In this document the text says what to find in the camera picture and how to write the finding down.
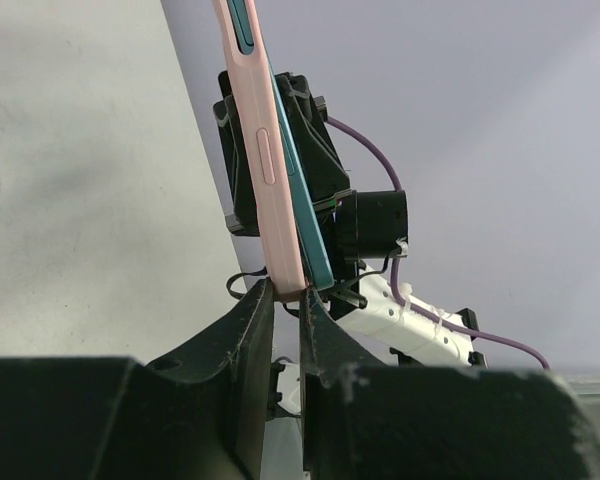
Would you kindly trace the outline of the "pink phone case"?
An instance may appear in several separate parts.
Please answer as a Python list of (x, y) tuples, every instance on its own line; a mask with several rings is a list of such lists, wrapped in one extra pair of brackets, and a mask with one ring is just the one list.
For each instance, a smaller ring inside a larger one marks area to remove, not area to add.
[(307, 288), (280, 135), (273, 86), (255, 3), (246, 21), (232, 18), (228, 1), (215, 1), (225, 63), (242, 129), (257, 221), (269, 276), (282, 301)]

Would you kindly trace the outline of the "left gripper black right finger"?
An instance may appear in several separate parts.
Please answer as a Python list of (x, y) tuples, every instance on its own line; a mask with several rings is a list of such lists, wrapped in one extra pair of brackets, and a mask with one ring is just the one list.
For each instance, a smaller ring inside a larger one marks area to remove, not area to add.
[(300, 303), (303, 464), (314, 479), (600, 479), (576, 396), (539, 370), (390, 366)]

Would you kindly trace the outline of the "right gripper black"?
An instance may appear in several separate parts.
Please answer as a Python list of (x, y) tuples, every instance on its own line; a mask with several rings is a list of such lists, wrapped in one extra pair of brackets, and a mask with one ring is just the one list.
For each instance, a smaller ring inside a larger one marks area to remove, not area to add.
[[(212, 110), (232, 200), (226, 224), (233, 235), (258, 235), (256, 201), (228, 72), (220, 72), (217, 79), (222, 98)], [(334, 208), (344, 197), (335, 210), (337, 254), (346, 262), (406, 257), (406, 192), (351, 192), (349, 176), (325, 126), (325, 109), (317, 106), (307, 78), (285, 72), (275, 79), (314, 209)]]

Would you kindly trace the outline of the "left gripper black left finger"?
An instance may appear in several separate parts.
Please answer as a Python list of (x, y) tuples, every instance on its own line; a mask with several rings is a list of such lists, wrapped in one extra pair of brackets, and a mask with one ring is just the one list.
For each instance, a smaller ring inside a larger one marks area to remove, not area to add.
[(148, 364), (0, 358), (0, 479), (256, 479), (274, 291)]

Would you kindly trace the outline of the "teal phone black screen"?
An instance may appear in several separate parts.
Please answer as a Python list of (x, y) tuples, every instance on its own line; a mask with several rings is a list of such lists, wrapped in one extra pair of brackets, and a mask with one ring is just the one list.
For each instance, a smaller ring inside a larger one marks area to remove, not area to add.
[[(228, 1), (232, 8), (232, 18), (244, 23), (246, 1)], [(318, 290), (325, 290), (334, 285), (334, 277), (329, 263), (326, 247), (318, 227), (313, 202), (302, 171), (300, 158), (296, 150), (291, 127), (289, 126), (284, 104), (276, 84), (275, 75), (271, 68), (268, 52), (264, 43), (265, 52), (269, 63), (274, 100), (277, 109), (278, 123), (282, 146), (285, 155), (288, 181), (290, 186), (293, 212), (295, 216), (297, 236), (301, 251), (301, 260), (307, 287), (313, 286)]]

